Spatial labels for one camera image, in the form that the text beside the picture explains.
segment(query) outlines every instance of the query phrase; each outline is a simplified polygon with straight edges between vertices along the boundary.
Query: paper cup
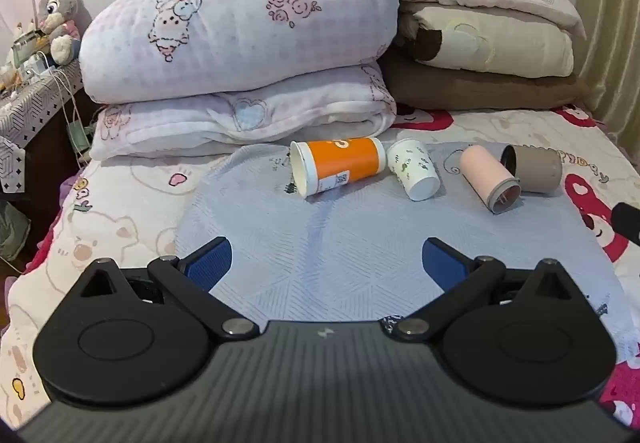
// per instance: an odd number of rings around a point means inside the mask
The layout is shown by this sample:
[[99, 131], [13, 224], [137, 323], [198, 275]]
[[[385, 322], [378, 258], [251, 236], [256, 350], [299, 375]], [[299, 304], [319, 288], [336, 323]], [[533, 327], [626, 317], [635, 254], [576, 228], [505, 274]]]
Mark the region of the paper cup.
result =
[[465, 149], [460, 172], [494, 214], [510, 208], [520, 196], [518, 180], [482, 146]]
[[507, 146], [500, 162], [520, 181], [523, 192], [549, 194], [562, 179], [562, 161], [553, 149]]
[[409, 199], [425, 200], [440, 188], [440, 178], [422, 142], [413, 138], [400, 140], [389, 147], [386, 157]]
[[303, 198], [382, 172], [385, 149], [377, 138], [291, 142], [291, 168]]

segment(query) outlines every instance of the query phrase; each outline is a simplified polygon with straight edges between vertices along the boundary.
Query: beige curtain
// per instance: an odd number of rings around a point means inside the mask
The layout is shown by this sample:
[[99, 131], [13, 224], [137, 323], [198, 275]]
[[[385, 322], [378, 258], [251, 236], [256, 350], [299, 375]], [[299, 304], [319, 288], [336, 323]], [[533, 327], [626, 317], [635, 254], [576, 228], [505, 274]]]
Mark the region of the beige curtain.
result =
[[640, 1], [578, 0], [588, 39], [576, 39], [577, 72], [590, 85], [586, 102], [620, 146], [640, 162]]

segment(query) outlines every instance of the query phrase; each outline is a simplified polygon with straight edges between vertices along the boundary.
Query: bed sheet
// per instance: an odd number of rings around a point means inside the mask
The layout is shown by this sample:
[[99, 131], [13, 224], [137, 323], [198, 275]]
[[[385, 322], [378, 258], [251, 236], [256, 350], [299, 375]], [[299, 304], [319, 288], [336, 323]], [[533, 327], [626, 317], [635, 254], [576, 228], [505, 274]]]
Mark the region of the bed sheet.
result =
[[[608, 220], [619, 201], [640, 207], [640, 177], [585, 112], [565, 106], [548, 112], [424, 112], [400, 110], [382, 140], [414, 137], [428, 143], [514, 143], [555, 149], [563, 185], [581, 209], [585, 227], [614, 263], [640, 326], [640, 248], [614, 235]], [[20, 277], [8, 299], [10, 328], [0, 341], [0, 416], [10, 425], [28, 420], [47, 402], [31, 359], [38, 330], [96, 257], [121, 266], [146, 265], [173, 253], [174, 232], [200, 178], [222, 157], [144, 160], [122, 157], [92, 162], [66, 198], [62, 217], [43, 265]], [[567, 246], [567, 249], [579, 249]], [[638, 347], [619, 355], [622, 363], [602, 397], [628, 425], [640, 428]]]

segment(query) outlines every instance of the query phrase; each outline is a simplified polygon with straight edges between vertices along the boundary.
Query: light blue pad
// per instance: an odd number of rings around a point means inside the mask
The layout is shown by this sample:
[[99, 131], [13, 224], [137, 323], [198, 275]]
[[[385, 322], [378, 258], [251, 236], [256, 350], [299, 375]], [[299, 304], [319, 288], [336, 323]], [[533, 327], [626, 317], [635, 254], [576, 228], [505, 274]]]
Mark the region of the light blue pad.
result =
[[[636, 342], [613, 266], [571, 200], [525, 195], [493, 215], [460, 174], [469, 144], [434, 144], [437, 194], [412, 202], [395, 176], [378, 176], [303, 199], [287, 147], [248, 146], [202, 179], [175, 243], [184, 257], [217, 235], [231, 242], [231, 269], [211, 294], [254, 320], [372, 320], [407, 315], [442, 290], [422, 267], [422, 245], [439, 237], [468, 257], [508, 267], [558, 259], [598, 308], [619, 354]], [[486, 144], [494, 156], [504, 148]]]

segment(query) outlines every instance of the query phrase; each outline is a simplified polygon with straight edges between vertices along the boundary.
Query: pink cup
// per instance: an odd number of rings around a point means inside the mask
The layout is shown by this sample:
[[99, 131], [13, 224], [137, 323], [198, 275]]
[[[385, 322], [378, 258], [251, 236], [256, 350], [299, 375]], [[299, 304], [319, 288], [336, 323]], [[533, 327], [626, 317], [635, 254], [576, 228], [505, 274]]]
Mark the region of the pink cup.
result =
[[460, 172], [494, 214], [510, 208], [520, 196], [518, 179], [483, 146], [471, 146], [460, 155]]

